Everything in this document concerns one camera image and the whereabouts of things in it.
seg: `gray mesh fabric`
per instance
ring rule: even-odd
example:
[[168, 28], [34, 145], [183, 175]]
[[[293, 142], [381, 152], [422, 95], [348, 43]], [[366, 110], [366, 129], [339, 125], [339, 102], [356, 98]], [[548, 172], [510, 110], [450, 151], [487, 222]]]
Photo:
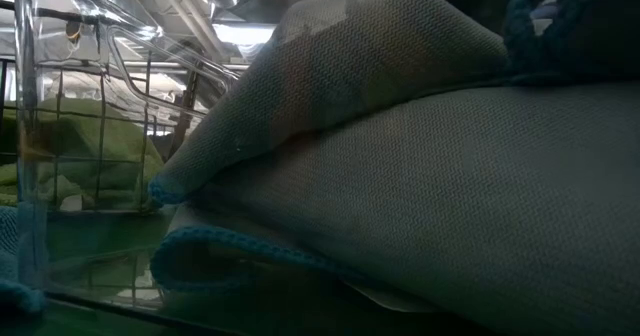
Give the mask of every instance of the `gray mesh fabric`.
[[505, 65], [502, 39], [444, 0], [298, 3], [151, 193], [181, 202], [221, 169], [292, 135], [425, 94], [496, 84]]
[[638, 335], [640, 83], [415, 100], [198, 195], [494, 330]]

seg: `green fabric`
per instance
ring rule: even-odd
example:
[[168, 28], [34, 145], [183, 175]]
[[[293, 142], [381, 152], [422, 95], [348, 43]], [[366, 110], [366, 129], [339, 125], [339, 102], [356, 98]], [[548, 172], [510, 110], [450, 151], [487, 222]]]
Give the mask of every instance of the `green fabric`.
[[[39, 105], [39, 109], [56, 110], [56, 100], [48, 99]], [[93, 100], [62, 99], [62, 112], [73, 112], [100, 116], [102, 106]], [[111, 107], [106, 106], [107, 117], [124, 117]], [[143, 135], [142, 128], [127, 121], [105, 120], [103, 160], [130, 161], [135, 163], [108, 162], [102, 164], [98, 172], [100, 157], [100, 118], [55, 113], [38, 112], [39, 128], [37, 130], [38, 146], [35, 149], [23, 150], [24, 157], [41, 160], [38, 180], [40, 199], [47, 202], [54, 200], [54, 176], [56, 174], [53, 156], [82, 157], [91, 161], [68, 162], [60, 160], [57, 171], [59, 206], [62, 201], [72, 195], [82, 195], [83, 207], [97, 206], [101, 209], [131, 209], [140, 203], [140, 164]], [[2, 135], [0, 135], [0, 151], [16, 152], [16, 112], [7, 109], [4, 112]], [[162, 158], [153, 147], [151, 141], [146, 142], [142, 200], [146, 203], [146, 184], [162, 167]], [[16, 164], [0, 165], [0, 205], [13, 206], [17, 194]], [[100, 194], [95, 205], [95, 187], [100, 175]]]

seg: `green cloth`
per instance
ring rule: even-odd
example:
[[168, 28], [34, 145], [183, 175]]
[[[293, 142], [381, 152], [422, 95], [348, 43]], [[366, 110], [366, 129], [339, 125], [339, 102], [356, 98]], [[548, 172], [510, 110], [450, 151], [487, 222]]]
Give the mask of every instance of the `green cloth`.
[[[56, 100], [40, 103], [40, 110], [56, 110]], [[102, 105], [94, 100], [61, 99], [60, 111], [98, 117], [38, 112], [38, 142], [34, 149], [22, 150], [23, 156], [38, 160], [38, 187], [40, 199], [54, 201], [54, 177], [57, 179], [57, 205], [72, 195], [82, 195], [83, 208], [118, 210], [137, 209], [140, 200], [146, 204], [146, 184], [163, 165], [162, 158], [150, 140], [146, 141], [144, 174], [140, 189], [140, 161], [143, 149], [142, 127], [129, 121], [106, 119], [102, 159], [100, 158], [100, 132]], [[106, 106], [105, 115], [125, 119], [120, 113]], [[0, 134], [0, 152], [15, 153], [17, 145], [17, 120], [13, 109], [6, 109]], [[54, 155], [62, 158], [55, 172]], [[87, 161], [68, 161], [64, 157], [80, 157]], [[100, 176], [100, 193], [95, 200], [97, 177]], [[17, 172], [15, 163], [0, 165], [0, 205], [14, 206], [17, 201]]]

